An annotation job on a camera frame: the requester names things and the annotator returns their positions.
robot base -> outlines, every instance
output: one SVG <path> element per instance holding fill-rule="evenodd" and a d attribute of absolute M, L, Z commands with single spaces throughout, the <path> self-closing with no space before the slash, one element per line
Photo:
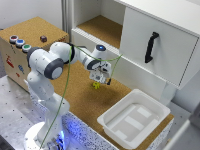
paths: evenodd
<path fill-rule="evenodd" d="M 44 125 L 44 122 L 40 122 L 32 126 L 25 134 L 24 137 L 24 149 L 25 150 L 39 150 L 40 144 L 38 141 L 35 140 L 37 133 Z"/>

shelf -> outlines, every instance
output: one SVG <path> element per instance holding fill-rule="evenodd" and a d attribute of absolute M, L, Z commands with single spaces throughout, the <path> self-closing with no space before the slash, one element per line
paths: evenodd
<path fill-rule="evenodd" d="M 123 26 L 101 15 L 77 27 L 118 49 L 120 47 Z"/>

yellow object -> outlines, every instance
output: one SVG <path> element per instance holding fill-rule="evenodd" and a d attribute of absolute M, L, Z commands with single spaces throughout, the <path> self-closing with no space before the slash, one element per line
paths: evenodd
<path fill-rule="evenodd" d="M 95 89 L 98 89 L 98 88 L 100 88 L 100 83 L 99 82 L 94 82 L 93 86 L 94 86 Z"/>

white wall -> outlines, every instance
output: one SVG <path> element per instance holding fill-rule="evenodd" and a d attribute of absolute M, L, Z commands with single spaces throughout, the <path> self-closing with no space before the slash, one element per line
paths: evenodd
<path fill-rule="evenodd" d="M 192 112 L 200 102 L 200 71 L 186 84 L 183 89 L 177 91 L 173 102 L 182 108 Z"/>
<path fill-rule="evenodd" d="M 61 0 L 0 0 L 0 28 L 36 16 L 62 29 Z"/>

brown work surface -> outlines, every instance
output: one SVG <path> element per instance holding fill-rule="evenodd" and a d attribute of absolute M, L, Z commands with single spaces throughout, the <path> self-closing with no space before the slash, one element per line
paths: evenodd
<path fill-rule="evenodd" d="M 122 25 L 113 22 L 103 16 L 98 16 L 83 24 L 78 25 L 78 28 L 86 31 L 89 34 L 109 43 L 119 49 Z"/>
<path fill-rule="evenodd" d="M 63 95 L 67 72 L 68 66 L 65 65 L 60 78 L 52 81 L 55 92 L 59 95 Z M 71 65 L 69 85 L 65 95 L 65 99 L 70 103 L 70 111 L 120 150 L 123 150 L 121 146 L 105 134 L 102 126 L 97 122 L 97 118 L 131 92 L 131 89 L 112 79 L 111 85 L 101 85 L 96 90 L 92 86 L 93 82 L 89 79 L 89 72 L 84 69 L 80 62 Z M 145 150 L 172 119 L 173 115 L 169 115 L 137 150 Z"/>
<path fill-rule="evenodd" d="M 0 31 L 0 37 L 9 43 L 9 38 L 17 35 L 32 47 L 45 47 L 68 34 L 40 17 L 35 17 Z M 47 42 L 40 41 L 40 36 L 46 36 Z"/>

